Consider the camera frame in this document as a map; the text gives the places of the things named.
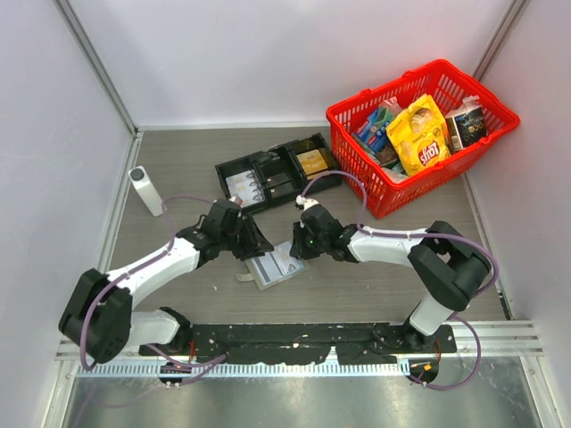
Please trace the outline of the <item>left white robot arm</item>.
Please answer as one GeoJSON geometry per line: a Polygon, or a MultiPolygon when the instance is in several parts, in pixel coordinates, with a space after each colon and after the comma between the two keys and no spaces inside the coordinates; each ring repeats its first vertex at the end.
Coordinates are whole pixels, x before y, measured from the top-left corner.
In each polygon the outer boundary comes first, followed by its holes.
{"type": "Polygon", "coordinates": [[[273,249],[237,203],[215,201],[196,224],[173,234],[157,251],[107,273],[95,268],[84,272],[62,313],[59,330],[79,346],[79,360],[86,370],[110,362],[129,347],[180,355],[189,348],[192,323],[169,307],[138,312],[138,304],[223,251],[247,260],[273,249]]]}

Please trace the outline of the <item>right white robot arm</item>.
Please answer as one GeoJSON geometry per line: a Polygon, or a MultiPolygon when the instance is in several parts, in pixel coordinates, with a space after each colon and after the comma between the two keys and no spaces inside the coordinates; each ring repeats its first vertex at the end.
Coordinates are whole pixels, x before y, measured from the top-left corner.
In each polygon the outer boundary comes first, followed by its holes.
{"type": "Polygon", "coordinates": [[[384,262],[412,268],[426,295],[402,327],[406,347],[415,352],[434,343],[442,323],[464,311],[470,301],[492,286],[497,262],[489,251],[444,221],[427,229],[390,231],[362,224],[344,226],[319,203],[302,211],[293,224],[290,255],[315,259],[322,254],[341,262],[384,262]]]}

